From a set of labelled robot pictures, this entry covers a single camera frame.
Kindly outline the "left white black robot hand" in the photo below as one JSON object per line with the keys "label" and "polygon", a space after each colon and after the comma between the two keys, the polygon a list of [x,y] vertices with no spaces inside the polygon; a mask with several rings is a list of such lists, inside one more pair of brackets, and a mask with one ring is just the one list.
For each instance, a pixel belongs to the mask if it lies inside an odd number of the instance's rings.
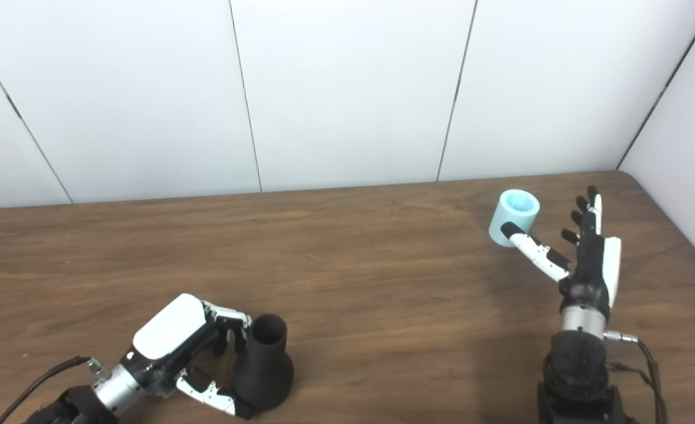
{"label": "left white black robot hand", "polygon": [[244,312],[182,293],[135,333],[120,365],[146,395],[167,397],[178,390],[216,410],[249,420],[253,416],[250,405],[191,363],[207,350],[221,357],[231,340],[234,351],[242,354],[252,322]]}

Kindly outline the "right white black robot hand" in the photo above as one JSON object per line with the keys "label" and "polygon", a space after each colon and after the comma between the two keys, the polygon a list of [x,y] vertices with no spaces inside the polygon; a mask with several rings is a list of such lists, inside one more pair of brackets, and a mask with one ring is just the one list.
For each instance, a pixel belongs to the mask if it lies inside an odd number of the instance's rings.
{"label": "right white black robot hand", "polygon": [[561,253],[529,236],[517,224],[507,221],[501,233],[539,270],[558,283],[562,307],[593,310],[608,322],[617,295],[621,239],[603,236],[603,198],[594,185],[587,195],[576,198],[577,210],[571,219],[577,233],[564,228],[562,237],[574,245],[577,262],[573,269]]}

